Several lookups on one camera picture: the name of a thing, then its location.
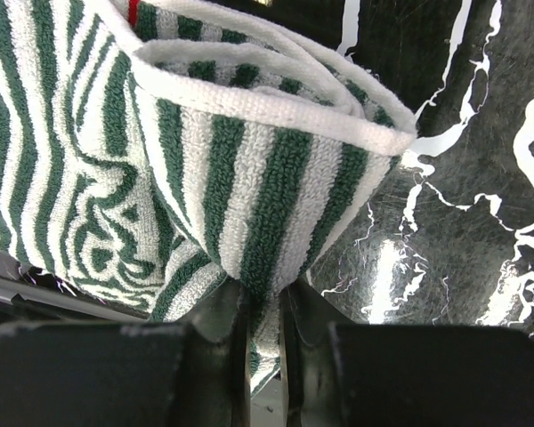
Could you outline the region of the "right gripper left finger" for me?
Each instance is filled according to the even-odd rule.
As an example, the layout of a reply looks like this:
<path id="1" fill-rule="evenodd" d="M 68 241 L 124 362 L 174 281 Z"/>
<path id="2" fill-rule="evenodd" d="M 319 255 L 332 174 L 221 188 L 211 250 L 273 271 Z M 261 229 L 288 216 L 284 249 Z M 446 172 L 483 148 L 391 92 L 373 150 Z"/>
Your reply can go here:
<path id="1" fill-rule="evenodd" d="M 0 325 L 0 426 L 247 426 L 248 293 L 174 322 Z"/>

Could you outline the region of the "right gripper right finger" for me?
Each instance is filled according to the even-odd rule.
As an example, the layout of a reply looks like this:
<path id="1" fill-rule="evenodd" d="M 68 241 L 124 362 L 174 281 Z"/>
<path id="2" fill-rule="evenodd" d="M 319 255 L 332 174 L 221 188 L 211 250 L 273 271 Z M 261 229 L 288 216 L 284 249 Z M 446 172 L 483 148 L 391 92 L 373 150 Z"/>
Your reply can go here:
<path id="1" fill-rule="evenodd" d="M 534 342 L 509 328 L 363 325 L 280 295 L 289 426 L 534 426 Z"/>

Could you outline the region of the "black white striped towel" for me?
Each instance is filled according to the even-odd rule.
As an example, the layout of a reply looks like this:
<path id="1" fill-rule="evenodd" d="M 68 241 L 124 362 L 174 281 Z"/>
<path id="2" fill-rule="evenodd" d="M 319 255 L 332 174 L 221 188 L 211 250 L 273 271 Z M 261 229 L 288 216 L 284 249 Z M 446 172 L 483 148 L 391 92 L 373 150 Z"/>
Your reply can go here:
<path id="1" fill-rule="evenodd" d="M 0 252 L 160 322 L 241 281 L 252 391 L 279 370 L 276 296 L 416 137 L 366 70 L 250 14 L 0 1 Z"/>

